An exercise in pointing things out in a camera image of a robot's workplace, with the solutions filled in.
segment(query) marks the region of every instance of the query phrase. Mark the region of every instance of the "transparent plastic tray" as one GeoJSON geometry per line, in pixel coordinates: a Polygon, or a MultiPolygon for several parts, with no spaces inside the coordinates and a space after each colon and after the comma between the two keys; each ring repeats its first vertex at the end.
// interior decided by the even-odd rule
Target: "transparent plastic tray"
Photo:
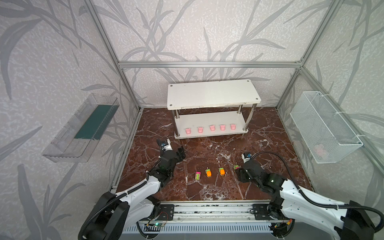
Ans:
{"type": "Polygon", "coordinates": [[[87,162],[118,107],[116,97],[90,94],[43,156],[53,162],[87,162]]]}

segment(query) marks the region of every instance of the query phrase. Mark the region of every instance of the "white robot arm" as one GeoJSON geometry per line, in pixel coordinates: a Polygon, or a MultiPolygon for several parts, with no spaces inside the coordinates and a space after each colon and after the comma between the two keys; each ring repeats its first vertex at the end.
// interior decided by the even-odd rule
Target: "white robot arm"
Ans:
{"type": "MultiPolygon", "coordinates": [[[[268,214],[272,218],[285,217],[297,219],[331,234],[341,240],[372,240],[375,232],[384,226],[382,212],[361,206],[350,201],[349,204],[321,196],[297,185],[284,159],[273,152],[259,152],[242,155],[244,167],[236,169],[239,181],[254,182],[262,191],[272,195],[268,205],[268,214]],[[259,154],[276,155],[283,161],[290,177],[289,180],[276,173],[268,173],[255,161],[259,154]],[[377,213],[381,220],[374,226],[366,211],[377,213]]],[[[287,227],[276,229],[276,237],[284,236],[290,231],[287,227]]]]}
{"type": "Polygon", "coordinates": [[[185,153],[183,147],[173,151],[169,139],[157,143],[159,160],[146,171],[146,178],[122,192],[104,193],[80,228],[78,240],[117,240],[124,229],[137,221],[159,215],[160,201],[151,195],[172,179],[175,166],[183,161],[185,153]]]}
{"type": "MultiPolygon", "coordinates": [[[[153,219],[160,214],[160,201],[151,195],[160,191],[172,178],[175,165],[185,158],[183,147],[173,151],[170,141],[157,143],[160,146],[159,161],[147,171],[144,180],[135,186],[118,192],[104,193],[80,229],[78,240],[118,240],[122,231],[143,218],[153,219]]],[[[253,182],[260,190],[270,194],[272,200],[267,207],[272,219],[292,219],[292,224],[281,223],[271,227],[273,235],[284,238],[294,225],[294,220],[310,224],[335,239],[372,240],[375,232],[384,226],[384,215],[380,211],[361,206],[350,201],[349,204],[335,201],[316,194],[297,185],[284,159],[273,152],[260,152],[253,156],[242,155],[243,168],[236,173],[241,182],[253,182]],[[262,153],[278,156],[284,163],[292,180],[276,173],[268,173],[255,157],[262,153]],[[374,226],[366,211],[379,214],[381,221],[374,226]]]]}

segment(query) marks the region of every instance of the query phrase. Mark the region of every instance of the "leaf pattern wallpaper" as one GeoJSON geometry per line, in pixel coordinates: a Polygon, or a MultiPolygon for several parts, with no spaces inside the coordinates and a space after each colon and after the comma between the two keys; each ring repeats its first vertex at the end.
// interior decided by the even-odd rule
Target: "leaf pattern wallpaper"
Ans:
{"type": "MultiPolygon", "coordinates": [[[[383,53],[384,1],[344,1],[305,64],[381,154],[384,153],[383,53]]],[[[330,198],[356,200],[384,212],[383,175],[362,150],[335,164],[317,164],[313,160],[289,116],[302,91],[312,88],[299,78],[280,114],[312,184],[320,194],[330,198]]],[[[370,216],[377,223],[378,217],[370,216]]],[[[384,238],[384,233],[378,234],[376,239],[384,238]]]]}
{"type": "MultiPolygon", "coordinates": [[[[96,9],[120,61],[297,61],[331,1],[110,1],[96,9]]],[[[140,105],[164,107],[169,83],[252,79],[274,107],[293,69],[124,69],[140,105]]]]}
{"type": "Polygon", "coordinates": [[[75,239],[137,109],[82,1],[0,2],[0,239],[75,239]],[[41,153],[90,93],[120,107],[87,163],[41,153]]]}

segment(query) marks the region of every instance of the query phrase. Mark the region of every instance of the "aluminum frame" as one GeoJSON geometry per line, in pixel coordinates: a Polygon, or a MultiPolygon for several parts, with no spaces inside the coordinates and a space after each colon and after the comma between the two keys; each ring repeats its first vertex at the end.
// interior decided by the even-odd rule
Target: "aluminum frame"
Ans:
{"type": "MultiPolygon", "coordinates": [[[[308,45],[307,49],[304,52],[303,57],[300,59],[300,67],[303,67],[304,64],[308,61],[309,57],[313,53],[314,48],[319,43],[322,35],[327,30],[329,25],[331,24],[333,18],[335,17],[336,13],[339,11],[339,8],[341,7],[341,4],[343,3],[343,0],[333,0],[332,3],[329,5],[329,8],[327,12],[325,13],[323,20],[321,21],[319,27],[316,30],[316,33],[313,35],[313,38],[308,45]]],[[[279,109],[281,105],[283,104],[283,101],[287,97],[289,91],[291,91],[292,87],[294,86],[298,75],[298,69],[294,72],[292,75],[289,83],[287,84],[287,87],[283,91],[283,94],[281,95],[281,98],[279,99],[279,102],[277,103],[276,109],[279,109]]]]}
{"type": "Polygon", "coordinates": [[[95,24],[96,30],[98,31],[106,49],[107,49],[107,52],[109,53],[109,56],[111,57],[112,63],[114,65],[114,67],[116,68],[117,74],[119,75],[120,79],[122,80],[122,83],[123,83],[125,89],[127,90],[129,96],[131,97],[132,101],[134,102],[137,111],[139,111],[140,110],[139,102],[135,98],[135,95],[133,93],[133,90],[131,89],[131,86],[128,83],[127,78],[125,77],[123,71],[119,67],[118,59],[116,57],[115,52],[113,51],[111,42],[109,41],[107,34],[103,28],[103,25],[101,23],[99,15],[96,11],[96,7],[93,4],[93,1],[92,0],[83,0],[83,2],[85,4],[87,12],[89,13],[89,15],[91,17],[92,22],[95,24]]]}
{"type": "Polygon", "coordinates": [[[138,114],[135,117],[135,120],[132,124],[131,133],[129,134],[129,136],[127,137],[127,140],[125,141],[124,148],[121,151],[118,163],[115,167],[115,172],[113,174],[112,181],[109,183],[108,189],[111,189],[112,193],[116,193],[116,189],[117,189],[118,184],[120,182],[120,178],[121,178],[125,163],[127,162],[128,154],[129,154],[129,151],[131,149],[133,139],[136,135],[136,131],[137,131],[137,128],[139,126],[139,122],[141,119],[141,115],[143,114],[143,110],[144,110],[144,108],[140,109],[140,111],[138,112],[138,114]]]}
{"type": "Polygon", "coordinates": [[[121,61],[120,68],[298,68],[298,61],[121,61]]]}
{"type": "Polygon", "coordinates": [[[284,220],[255,220],[249,213],[253,204],[269,204],[270,200],[169,201],[174,204],[174,216],[167,223],[230,223],[284,222],[284,220]]]}
{"type": "Polygon", "coordinates": [[[347,113],[344,112],[344,110],[336,103],[336,101],[330,95],[328,95],[323,86],[316,81],[314,76],[305,67],[301,67],[299,69],[299,73],[301,73],[301,75],[307,80],[308,84],[315,91],[320,91],[323,95],[325,95],[325,98],[331,103],[331,105],[338,112],[340,112],[340,114],[342,114],[342,117],[351,127],[351,129],[357,135],[360,135],[359,138],[361,142],[363,142],[363,146],[360,148],[363,150],[364,154],[369,158],[372,164],[379,169],[382,175],[384,175],[384,157],[380,152],[377,151],[373,143],[364,135],[360,128],[352,121],[352,119],[348,116],[347,113]]]}

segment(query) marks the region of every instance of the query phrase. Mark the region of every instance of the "white shelf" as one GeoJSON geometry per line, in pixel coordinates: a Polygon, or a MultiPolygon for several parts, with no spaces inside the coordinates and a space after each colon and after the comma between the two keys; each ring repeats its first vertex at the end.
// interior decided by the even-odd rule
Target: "white shelf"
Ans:
{"type": "Polygon", "coordinates": [[[210,137],[230,134],[247,133],[243,131],[245,121],[243,114],[236,111],[218,112],[218,113],[199,113],[180,115],[179,119],[175,119],[177,129],[180,136],[176,139],[193,138],[193,137],[210,137]],[[236,129],[231,130],[231,124],[236,124],[236,129]],[[209,126],[215,125],[215,131],[211,131],[209,126]],[[220,125],[225,125],[225,131],[220,130],[220,125]],[[203,133],[198,132],[198,127],[203,127],[203,133]],[[191,134],[187,134],[185,130],[191,129],[191,134]]]}
{"type": "Polygon", "coordinates": [[[251,80],[228,80],[168,85],[168,110],[212,108],[260,103],[251,80]]]}

